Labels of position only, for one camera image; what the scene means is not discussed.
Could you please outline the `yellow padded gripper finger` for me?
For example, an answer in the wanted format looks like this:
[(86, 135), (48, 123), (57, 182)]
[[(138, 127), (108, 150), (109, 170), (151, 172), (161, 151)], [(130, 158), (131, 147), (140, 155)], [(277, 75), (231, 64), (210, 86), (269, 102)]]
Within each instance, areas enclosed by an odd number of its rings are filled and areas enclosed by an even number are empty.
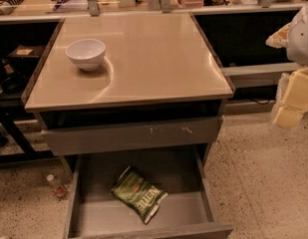
[(278, 31), (270, 35), (265, 41), (265, 44), (269, 47), (276, 48), (276, 49), (286, 48), (289, 27), (290, 27), (289, 23), (284, 25)]
[(308, 67), (292, 74), (283, 73), (272, 109), (272, 123), (282, 128), (291, 128), (308, 112)]

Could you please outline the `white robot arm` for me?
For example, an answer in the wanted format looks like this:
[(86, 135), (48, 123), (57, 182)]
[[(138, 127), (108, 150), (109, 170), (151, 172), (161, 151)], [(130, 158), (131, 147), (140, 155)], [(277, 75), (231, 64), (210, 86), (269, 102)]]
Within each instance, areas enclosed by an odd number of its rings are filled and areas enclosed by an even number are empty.
[(304, 66), (291, 75), (282, 74), (271, 112), (274, 125), (291, 128), (308, 112), (308, 1), (292, 21), (269, 36), (265, 44), (285, 48), (290, 61)]

